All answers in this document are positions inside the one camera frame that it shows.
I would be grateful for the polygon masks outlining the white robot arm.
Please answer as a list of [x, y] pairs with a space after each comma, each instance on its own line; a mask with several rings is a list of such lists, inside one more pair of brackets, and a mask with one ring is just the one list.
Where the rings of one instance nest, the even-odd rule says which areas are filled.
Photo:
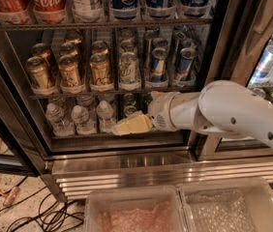
[[190, 130], [225, 138], [252, 137], [273, 149], [273, 104], [246, 87], [218, 80], [193, 93], [154, 94], [148, 112], [120, 120], [115, 135]]

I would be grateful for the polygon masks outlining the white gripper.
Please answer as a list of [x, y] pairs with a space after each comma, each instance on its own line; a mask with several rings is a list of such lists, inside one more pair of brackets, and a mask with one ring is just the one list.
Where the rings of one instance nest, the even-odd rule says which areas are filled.
[[179, 92], [151, 91], [150, 95], [153, 101], [148, 105], [149, 117], [137, 111], [116, 123], [111, 129], [113, 134], [121, 136], [149, 132], [153, 125], [158, 131], [178, 131], [171, 121], [170, 106]]

